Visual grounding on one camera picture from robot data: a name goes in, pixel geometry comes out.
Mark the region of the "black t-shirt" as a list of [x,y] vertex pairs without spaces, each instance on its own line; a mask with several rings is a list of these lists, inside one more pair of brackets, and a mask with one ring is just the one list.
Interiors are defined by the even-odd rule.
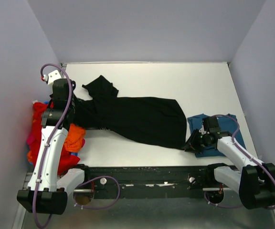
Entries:
[[91,100],[75,97],[74,124],[84,129],[106,128],[129,140],[182,149],[187,121],[174,99],[118,97],[118,90],[104,76],[82,86]]

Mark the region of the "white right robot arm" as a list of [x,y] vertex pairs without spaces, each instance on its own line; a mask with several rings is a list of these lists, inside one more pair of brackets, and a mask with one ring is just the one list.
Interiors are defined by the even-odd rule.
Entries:
[[246,209],[275,209],[275,165],[254,157],[237,141],[240,125],[235,118],[225,116],[236,125],[230,132],[220,127],[221,117],[221,114],[204,117],[200,127],[190,130],[184,150],[196,155],[208,148],[219,151],[236,169],[223,163],[208,165],[205,183],[210,187],[226,185],[239,195]]

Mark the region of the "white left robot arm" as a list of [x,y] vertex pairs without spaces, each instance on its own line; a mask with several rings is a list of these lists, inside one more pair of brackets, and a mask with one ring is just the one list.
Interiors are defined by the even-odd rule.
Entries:
[[71,168],[57,178],[62,148],[74,118],[73,84],[57,79],[52,84],[52,99],[41,121],[41,145],[32,177],[17,201],[30,213],[64,213],[69,195],[78,186],[90,185],[90,176],[83,169]]

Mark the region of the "magenta t-shirt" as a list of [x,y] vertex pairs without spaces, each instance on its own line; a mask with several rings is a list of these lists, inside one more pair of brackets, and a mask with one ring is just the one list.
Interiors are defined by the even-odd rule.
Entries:
[[[27,144],[30,145],[33,141],[35,141],[35,137],[33,136],[33,134],[29,134],[27,138]],[[84,145],[85,145],[85,140],[82,139],[81,147],[83,147]]]

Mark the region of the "orange t-shirt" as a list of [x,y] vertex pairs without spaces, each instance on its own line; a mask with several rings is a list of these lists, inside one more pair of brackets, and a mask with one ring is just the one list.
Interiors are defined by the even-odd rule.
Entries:
[[[29,147],[29,152],[27,153],[27,160],[31,164],[32,163],[32,153],[37,150],[37,148],[40,147],[40,138],[41,138],[41,129],[42,126],[40,124],[40,121],[34,121],[32,124],[32,131],[30,134],[33,134],[35,137],[35,141],[33,141]],[[84,139],[84,136],[86,134],[85,129],[75,126],[74,124],[70,125],[68,136],[66,137],[64,147],[65,150],[70,152],[71,155],[77,156],[78,152],[81,150],[81,142],[82,139]]]

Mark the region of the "folded teal t-shirt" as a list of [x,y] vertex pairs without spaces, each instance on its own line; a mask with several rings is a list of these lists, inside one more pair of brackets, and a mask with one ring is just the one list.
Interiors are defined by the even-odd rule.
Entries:
[[190,128],[190,137],[184,150],[194,153],[196,157],[224,156],[217,149],[216,140],[219,136],[234,136],[238,144],[246,148],[235,115],[208,116],[199,114],[189,117],[187,120]]

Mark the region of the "red t-shirt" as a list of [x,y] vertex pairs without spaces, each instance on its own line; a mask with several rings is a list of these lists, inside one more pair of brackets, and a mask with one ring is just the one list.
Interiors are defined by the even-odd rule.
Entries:
[[[29,147],[29,152],[27,153],[28,162],[35,165],[41,144],[41,121],[42,114],[47,108],[46,103],[35,102],[33,104],[33,121],[32,130],[27,138],[27,145]],[[62,147],[59,166],[57,175],[64,175],[70,168],[76,166],[80,161],[78,157],[78,152],[85,144],[84,136],[86,134],[85,129],[76,126],[74,124],[70,125],[68,136]]]

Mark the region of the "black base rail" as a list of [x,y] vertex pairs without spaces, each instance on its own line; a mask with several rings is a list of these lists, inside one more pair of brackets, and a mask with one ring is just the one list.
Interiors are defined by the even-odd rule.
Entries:
[[203,198],[221,202],[228,188],[207,180],[208,166],[87,167],[85,180],[74,189],[95,199]]

